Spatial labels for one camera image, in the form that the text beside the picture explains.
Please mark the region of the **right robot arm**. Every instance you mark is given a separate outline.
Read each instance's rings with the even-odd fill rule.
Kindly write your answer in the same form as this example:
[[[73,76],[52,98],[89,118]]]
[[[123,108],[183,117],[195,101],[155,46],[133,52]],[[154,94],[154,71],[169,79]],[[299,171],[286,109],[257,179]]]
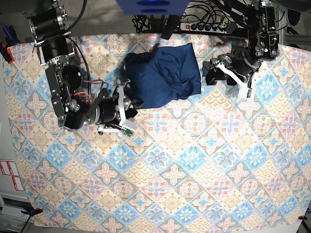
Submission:
[[[98,80],[101,88],[92,99],[90,90],[81,89],[83,83],[94,82],[90,72],[84,79],[80,68],[70,61],[80,49],[71,38],[64,7],[57,0],[37,0],[28,19],[39,62],[47,66],[45,73],[59,127],[76,132],[85,125],[96,125],[99,134],[112,132],[131,137],[137,130],[131,119],[143,102],[130,92],[130,80],[117,85],[113,94]]]

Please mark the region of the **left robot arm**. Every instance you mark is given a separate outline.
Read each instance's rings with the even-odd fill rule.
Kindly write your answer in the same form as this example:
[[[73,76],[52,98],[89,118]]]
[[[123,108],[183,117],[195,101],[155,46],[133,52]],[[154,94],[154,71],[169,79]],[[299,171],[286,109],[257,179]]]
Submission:
[[[250,5],[236,0],[217,0],[215,4],[233,19],[227,29],[241,26],[247,31],[248,44],[247,47],[237,46],[232,52],[204,63],[206,84],[226,81],[231,86],[239,85],[240,90],[252,91],[252,79],[261,64],[279,55],[275,10],[260,0],[254,0]]]

